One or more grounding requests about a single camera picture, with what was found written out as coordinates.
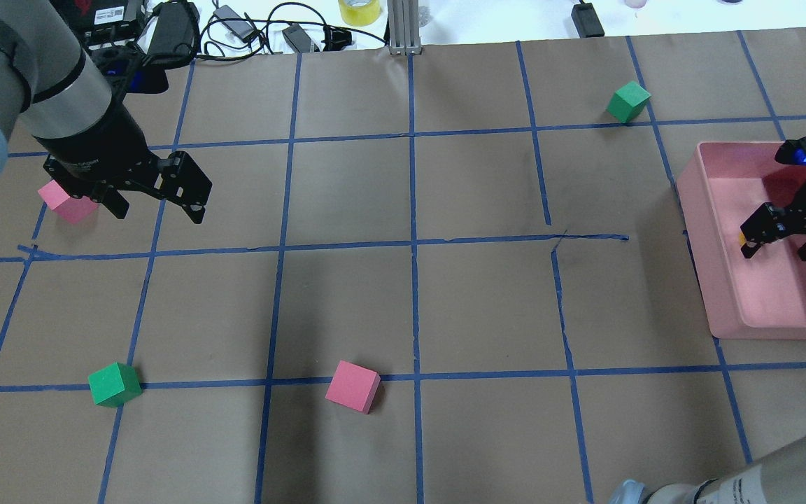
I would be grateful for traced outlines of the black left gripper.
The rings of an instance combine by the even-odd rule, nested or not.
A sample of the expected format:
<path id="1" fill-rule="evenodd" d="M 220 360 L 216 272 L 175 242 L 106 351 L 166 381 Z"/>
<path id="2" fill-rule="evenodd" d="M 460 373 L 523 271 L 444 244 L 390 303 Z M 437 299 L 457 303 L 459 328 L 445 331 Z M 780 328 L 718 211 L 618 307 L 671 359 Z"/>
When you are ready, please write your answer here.
<path id="1" fill-rule="evenodd" d="M 189 153 L 159 160 L 124 105 L 109 106 L 80 133 L 45 138 L 43 146 L 50 157 L 45 169 L 58 186 L 70 197 L 92 196 L 116 219 L 130 208 L 116 188 L 129 188 L 177 205 L 196 225 L 204 222 L 212 181 Z"/>

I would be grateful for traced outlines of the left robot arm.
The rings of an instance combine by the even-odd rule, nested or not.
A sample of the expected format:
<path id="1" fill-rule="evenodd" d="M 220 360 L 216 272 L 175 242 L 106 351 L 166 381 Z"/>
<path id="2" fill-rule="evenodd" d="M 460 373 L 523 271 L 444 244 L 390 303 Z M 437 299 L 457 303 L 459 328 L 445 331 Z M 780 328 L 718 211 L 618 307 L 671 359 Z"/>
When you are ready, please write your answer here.
<path id="1" fill-rule="evenodd" d="M 47 1 L 0 1 L 0 174 L 16 122 L 48 153 L 44 169 L 73 199 L 124 219 L 140 192 L 204 220 L 212 182 L 186 152 L 159 157 L 125 108 L 128 93 L 169 89 L 172 58 L 137 44 L 90 51 Z"/>

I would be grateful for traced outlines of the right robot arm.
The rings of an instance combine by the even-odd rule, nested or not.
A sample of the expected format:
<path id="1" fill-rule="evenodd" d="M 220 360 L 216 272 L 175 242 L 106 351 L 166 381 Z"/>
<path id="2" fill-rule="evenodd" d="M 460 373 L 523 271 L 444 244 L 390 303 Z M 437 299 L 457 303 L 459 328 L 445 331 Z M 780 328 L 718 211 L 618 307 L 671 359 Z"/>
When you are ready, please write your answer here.
<path id="1" fill-rule="evenodd" d="M 716 337 L 806 340 L 806 262 L 788 238 L 743 258 L 730 245 L 753 197 L 775 195 L 784 203 L 802 185 L 803 169 L 777 169 L 751 178 L 705 176 L 686 170 L 678 188 L 692 207 L 710 215 L 688 220 L 700 259 L 697 271 L 708 322 Z M 615 489 L 613 503 L 806 503 L 806 436 L 729 475 L 702 484 L 670 484 L 656 490 L 633 479 Z"/>

